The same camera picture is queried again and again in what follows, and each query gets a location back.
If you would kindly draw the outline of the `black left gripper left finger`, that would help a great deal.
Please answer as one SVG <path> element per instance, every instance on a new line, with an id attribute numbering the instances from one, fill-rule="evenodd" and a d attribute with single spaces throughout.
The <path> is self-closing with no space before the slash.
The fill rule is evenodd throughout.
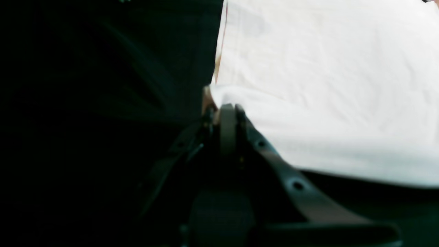
<path id="1" fill-rule="evenodd" d="M 197 164 L 212 142 L 215 111 L 185 128 L 167 153 L 147 171 L 131 194 L 132 247 L 187 246 L 191 236 L 191 208 L 202 169 Z"/>

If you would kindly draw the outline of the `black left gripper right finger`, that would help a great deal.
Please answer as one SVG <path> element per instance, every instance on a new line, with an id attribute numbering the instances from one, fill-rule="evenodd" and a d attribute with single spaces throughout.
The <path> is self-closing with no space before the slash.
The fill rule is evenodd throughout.
<path id="1" fill-rule="evenodd" d="M 250 247 L 401 247 L 397 226 L 344 208 L 288 164 L 240 105 L 221 107 L 221 156 L 235 154 L 256 224 Z"/>

